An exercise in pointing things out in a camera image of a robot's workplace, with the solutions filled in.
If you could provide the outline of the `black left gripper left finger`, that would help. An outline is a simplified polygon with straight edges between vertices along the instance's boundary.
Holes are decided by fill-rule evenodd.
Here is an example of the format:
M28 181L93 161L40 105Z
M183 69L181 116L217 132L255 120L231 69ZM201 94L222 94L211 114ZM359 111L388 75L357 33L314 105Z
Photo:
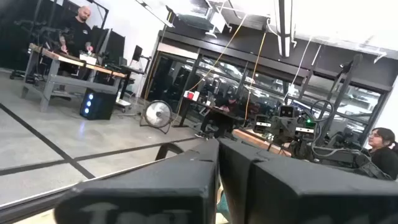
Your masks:
M76 185L55 207L57 224L215 224L219 142L137 170Z

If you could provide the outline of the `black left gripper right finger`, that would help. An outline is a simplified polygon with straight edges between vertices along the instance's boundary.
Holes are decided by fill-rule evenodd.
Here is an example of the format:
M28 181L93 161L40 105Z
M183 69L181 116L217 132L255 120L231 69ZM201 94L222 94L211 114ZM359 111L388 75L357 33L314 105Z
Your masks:
M220 140L233 224L398 224L398 182Z

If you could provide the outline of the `wooden side table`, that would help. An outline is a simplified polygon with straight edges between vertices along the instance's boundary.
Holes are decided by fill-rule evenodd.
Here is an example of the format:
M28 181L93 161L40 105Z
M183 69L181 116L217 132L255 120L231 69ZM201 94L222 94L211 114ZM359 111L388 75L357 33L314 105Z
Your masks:
M274 154L281 154L287 157L292 156L289 151L283 150L281 147L271 144L270 141L263 138L260 134L252 132L251 130L234 129L232 135L237 139L237 141L244 142L259 149L264 149Z

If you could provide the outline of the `person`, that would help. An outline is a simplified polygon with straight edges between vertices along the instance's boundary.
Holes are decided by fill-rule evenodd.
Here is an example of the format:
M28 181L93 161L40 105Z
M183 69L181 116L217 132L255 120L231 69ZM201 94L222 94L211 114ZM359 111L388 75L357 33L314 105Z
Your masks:
M93 52L91 28L86 23L90 16L90 8L82 6L75 17L66 18L60 23L60 29L68 29L67 34L59 35L61 52L76 58L80 57L80 52Z
M236 94L229 95L216 103L216 111L210 111L203 119L200 131L195 134L196 137L207 137L206 126L210 121L218 128L214 138L223 138L227 131L231 131L234 125L239 124L242 119L239 112L239 100Z
M374 128L369 137L368 145L372 163L392 180L398 179L398 142L391 129Z

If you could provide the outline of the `round metal floor fan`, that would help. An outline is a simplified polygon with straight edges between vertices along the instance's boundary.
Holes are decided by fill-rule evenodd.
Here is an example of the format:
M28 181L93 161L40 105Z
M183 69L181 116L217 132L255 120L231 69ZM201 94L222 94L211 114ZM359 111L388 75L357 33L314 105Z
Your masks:
M167 134L172 123L172 109L162 100L150 102L141 113L139 126L149 126Z

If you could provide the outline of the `black office desk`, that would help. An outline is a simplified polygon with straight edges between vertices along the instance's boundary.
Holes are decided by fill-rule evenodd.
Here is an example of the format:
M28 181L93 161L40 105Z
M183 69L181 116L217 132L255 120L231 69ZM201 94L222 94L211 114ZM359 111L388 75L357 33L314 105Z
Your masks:
M244 122L244 118L240 117L240 116L234 116L232 113L227 113L225 111L222 111L221 109L218 109L215 106L208 106L206 104L197 102L197 101L193 101L189 98L183 97L181 100L181 104L180 104L180 111L177 113L178 115L180 115L181 119L180 122L178 124L173 124L172 127L173 128L187 128L188 125L184 124L185 118L187 117L187 113L189 111L190 105L191 104L195 104L198 106L202 106L206 109L209 109L212 112L215 113L219 113L222 114L223 116L227 116L231 119L233 119L236 123L243 123Z

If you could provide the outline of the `black computer tower blue lights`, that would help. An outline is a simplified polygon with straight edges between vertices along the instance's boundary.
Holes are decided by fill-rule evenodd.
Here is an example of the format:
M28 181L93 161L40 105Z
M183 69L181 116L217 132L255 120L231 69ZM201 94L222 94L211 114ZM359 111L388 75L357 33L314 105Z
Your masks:
M88 120L110 120L116 95L87 88L80 106L80 116Z

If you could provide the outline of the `hanging ceiling light fixture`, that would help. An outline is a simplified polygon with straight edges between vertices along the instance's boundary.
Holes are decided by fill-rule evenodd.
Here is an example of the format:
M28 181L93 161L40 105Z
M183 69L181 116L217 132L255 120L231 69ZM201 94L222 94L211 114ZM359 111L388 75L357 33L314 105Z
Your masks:
M283 58L290 56L290 44L294 36L293 6L293 0L274 0L279 53Z

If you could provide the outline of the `grey wood-topped workbench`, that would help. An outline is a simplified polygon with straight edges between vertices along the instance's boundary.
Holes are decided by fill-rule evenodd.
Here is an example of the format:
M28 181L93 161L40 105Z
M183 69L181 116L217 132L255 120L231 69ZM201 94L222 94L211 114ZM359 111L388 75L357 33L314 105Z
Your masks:
M66 57L63 54L52 52L44 47L39 47L36 44L29 44L30 57L25 70L25 77L21 91L21 98L25 98L28 93L32 92L40 96L40 110L45 112L49 106L49 101L52 96L67 96L71 97L69 93L59 92L55 89L56 85L76 86L82 88L91 88L105 93L117 93L118 85L126 75L123 73L115 72L99 65L92 65L85 61L78 60L77 58ZM31 74L35 66L38 64L38 58L44 56L49 58L52 63L50 65L49 74L45 81L40 82L36 87L33 83L28 82L28 78L34 78ZM80 80L76 78L64 77L58 74L60 63L67 63L69 65L77 65L79 67L87 68L92 72L102 72L111 75L116 79L114 85L109 86L105 84L95 83L93 79Z

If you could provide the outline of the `large black monitor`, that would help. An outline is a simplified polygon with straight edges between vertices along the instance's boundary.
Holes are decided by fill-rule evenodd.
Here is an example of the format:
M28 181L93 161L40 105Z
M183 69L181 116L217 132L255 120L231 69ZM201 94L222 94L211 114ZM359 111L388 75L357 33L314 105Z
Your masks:
M124 56L125 37L119 35L113 30L110 32L106 46L106 61L119 64L120 58Z

